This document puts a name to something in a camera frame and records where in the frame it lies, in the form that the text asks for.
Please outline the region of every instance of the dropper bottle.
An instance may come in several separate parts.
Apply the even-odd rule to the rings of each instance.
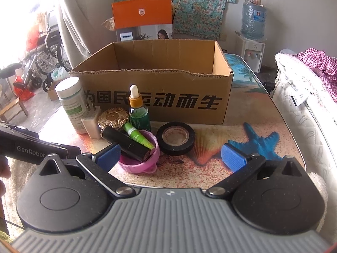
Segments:
[[[144,129],[151,131],[151,124],[149,118],[149,110],[143,104],[143,98],[138,92],[136,85],[130,87],[130,122],[136,129]]]

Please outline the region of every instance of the hand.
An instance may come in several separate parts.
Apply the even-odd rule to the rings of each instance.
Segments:
[[[8,179],[11,175],[11,169],[9,168],[6,156],[0,155],[0,177]],[[0,197],[2,197],[5,193],[5,184],[3,181],[0,181]]]

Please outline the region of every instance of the mattress tag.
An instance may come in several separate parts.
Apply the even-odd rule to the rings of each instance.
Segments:
[[[296,86],[293,81],[289,81],[289,84],[294,89],[294,92],[292,94],[292,100],[295,104],[295,106],[299,106],[302,104],[306,99],[308,99],[310,95],[310,91],[305,87],[304,83],[301,86]]]

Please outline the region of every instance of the black cylinder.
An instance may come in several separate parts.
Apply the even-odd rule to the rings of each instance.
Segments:
[[[150,149],[108,125],[102,128],[101,137],[109,143],[119,144],[122,154],[127,154],[132,159],[144,162],[149,157]]]

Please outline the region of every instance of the water bottle label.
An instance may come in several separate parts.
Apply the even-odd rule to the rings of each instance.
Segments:
[[[265,21],[265,12],[254,10],[254,21],[263,23]]]

